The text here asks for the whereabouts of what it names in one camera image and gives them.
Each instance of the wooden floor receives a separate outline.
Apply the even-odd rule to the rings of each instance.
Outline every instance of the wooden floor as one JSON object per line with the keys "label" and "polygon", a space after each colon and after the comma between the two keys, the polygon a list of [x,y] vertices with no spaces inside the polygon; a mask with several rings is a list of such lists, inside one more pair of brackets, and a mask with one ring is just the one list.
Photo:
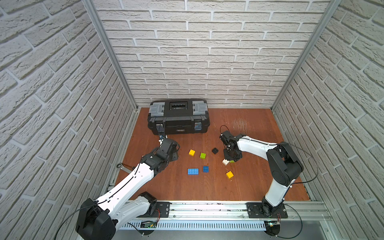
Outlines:
{"label": "wooden floor", "polygon": [[[142,155],[159,145],[158,136],[147,127],[148,108],[142,108],[134,128],[123,163],[136,166]],[[227,125],[233,135],[244,133],[266,142],[281,142],[283,137],[269,109],[209,109],[210,126],[207,133],[168,135],[180,144],[179,159],[139,189],[132,199],[149,192],[159,200],[233,200],[260,201],[272,181],[268,162],[244,152],[243,158],[225,166],[220,126]],[[212,149],[219,152],[214,155]],[[195,156],[188,155],[190,149]],[[207,154],[205,160],[200,153]],[[203,173],[209,166],[209,173]],[[188,168],[199,168],[199,175],[187,175]],[[235,175],[231,180],[226,173]],[[127,176],[120,170],[117,183]],[[294,184],[286,200],[309,200],[303,184]]]}

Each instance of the robotic arm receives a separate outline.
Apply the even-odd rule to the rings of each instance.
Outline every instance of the robotic arm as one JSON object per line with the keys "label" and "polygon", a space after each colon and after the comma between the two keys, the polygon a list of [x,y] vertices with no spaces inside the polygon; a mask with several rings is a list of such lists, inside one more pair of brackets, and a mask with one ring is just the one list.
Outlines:
{"label": "robotic arm", "polygon": [[110,240],[116,230],[133,218],[155,211],[157,199],[147,192],[125,203],[145,183],[177,160],[179,144],[169,138],[160,140],[160,147],[144,155],[134,170],[109,192],[95,201],[81,205],[76,231],[84,240]]}
{"label": "robotic arm", "polygon": [[220,139],[226,146],[226,160],[236,162],[242,158],[242,152],[249,152],[268,161],[273,180],[263,197],[260,212],[271,217],[283,204],[285,194],[304,169],[292,147],[286,142],[263,142],[244,134],[233,136],[229,131],[223,132]]}

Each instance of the blue lego brick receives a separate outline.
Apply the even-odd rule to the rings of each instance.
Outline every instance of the blue lego brick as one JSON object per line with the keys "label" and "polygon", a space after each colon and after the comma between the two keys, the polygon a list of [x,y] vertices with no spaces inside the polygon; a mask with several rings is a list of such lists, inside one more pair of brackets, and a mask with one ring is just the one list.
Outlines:
{"label": "blue lego brick", "polygon": [[198,175],[199,169],[198,168],[188,168],[188,175]]}

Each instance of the black toolbox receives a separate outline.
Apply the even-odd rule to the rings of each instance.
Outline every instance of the black toolbox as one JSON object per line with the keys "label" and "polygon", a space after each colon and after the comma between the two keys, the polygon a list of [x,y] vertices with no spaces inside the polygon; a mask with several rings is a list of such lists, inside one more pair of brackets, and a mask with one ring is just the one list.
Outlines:
{"label": "black toolbox", "polygon": [[206,100],[154,101],[149,107],[148,128],[155,135],[204,133],[207,132],[209,124]]}

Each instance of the brick wall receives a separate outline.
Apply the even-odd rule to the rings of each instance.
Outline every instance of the brick wall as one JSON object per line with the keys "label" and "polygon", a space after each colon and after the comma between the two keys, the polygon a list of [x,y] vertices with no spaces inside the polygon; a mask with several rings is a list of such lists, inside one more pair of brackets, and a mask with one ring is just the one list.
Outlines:
{"label": "brick wall", "polygon": [[343,0],[274,112],[345,239],[384,237],[383,44],[383,1]]}
{"label": "brick wall", "polygon": [[81,1],[0,1],[0,239],[51,240],[103,194],[131,112]]}
{"label": "brick wall", "polygon": [[94,0],[140,106],[274,102],[328,1]]}

